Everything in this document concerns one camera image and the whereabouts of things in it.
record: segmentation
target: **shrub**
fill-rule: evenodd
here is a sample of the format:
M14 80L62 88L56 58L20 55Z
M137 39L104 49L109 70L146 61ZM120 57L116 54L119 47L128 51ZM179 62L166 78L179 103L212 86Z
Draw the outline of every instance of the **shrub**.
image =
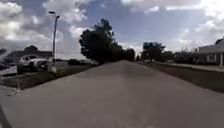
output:
M68 61L68 65L85 65L85 63L81 62L81 61L78 61L76 59L70 59Z

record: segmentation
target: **lawn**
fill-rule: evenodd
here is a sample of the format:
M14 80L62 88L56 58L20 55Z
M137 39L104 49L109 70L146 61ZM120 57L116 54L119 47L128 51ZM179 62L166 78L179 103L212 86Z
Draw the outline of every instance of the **lawn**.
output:
M145 63L143 65L178 77L196 86L224 93L224 73L222 72L206 71L190 67L177 67L157 63Z

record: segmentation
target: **lamp post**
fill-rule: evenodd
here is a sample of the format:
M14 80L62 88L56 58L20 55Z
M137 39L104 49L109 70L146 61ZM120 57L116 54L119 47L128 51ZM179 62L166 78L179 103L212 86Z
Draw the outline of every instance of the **lamp post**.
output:
M56 14L54 11L49 11L49 14L53 15L55 17L55 22L54 22L54 32L53 32L53 51L52 51L52 56L53 56L53 66L55 66L55 38L56 38L56 32L57 32L57 22L58 19L60 18L59 15Z

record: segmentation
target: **window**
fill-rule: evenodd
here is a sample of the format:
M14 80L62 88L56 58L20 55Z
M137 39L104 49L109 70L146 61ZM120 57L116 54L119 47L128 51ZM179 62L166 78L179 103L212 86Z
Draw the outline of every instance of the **window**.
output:
M214 62L216 61L216 55L207 55L207 61Z

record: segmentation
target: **tree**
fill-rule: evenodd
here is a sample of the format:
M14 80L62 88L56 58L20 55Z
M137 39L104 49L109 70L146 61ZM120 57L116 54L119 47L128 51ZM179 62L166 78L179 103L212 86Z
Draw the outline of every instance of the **tree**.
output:
M140 56L139 55L137 55L137 57L136 57L136 61L140 61Z
M94 25L93 30L83 31L79 43L81 53L99 64L123 59L121 56L124 50L116 42L112 26L105 19Z
M192 63L193 62L193 53L187 50L182 50L175 53L175 62L176 63Z
M25 51L38 51L38 48L34 45L30 45L24 49Z
M127 49L126 53L126 60L134 61L135 60L135 50L134 49Z
M141 58L150 60L161 60L161 55L164 49L165 46L163 46L161 43L145 42L143 43L143 52Z
M165 51L162 53L162 60L174 60L174 54L172 51Z
M4 48L0 49L0 55L4 54L5 52L6 52L6 49L4 49Z

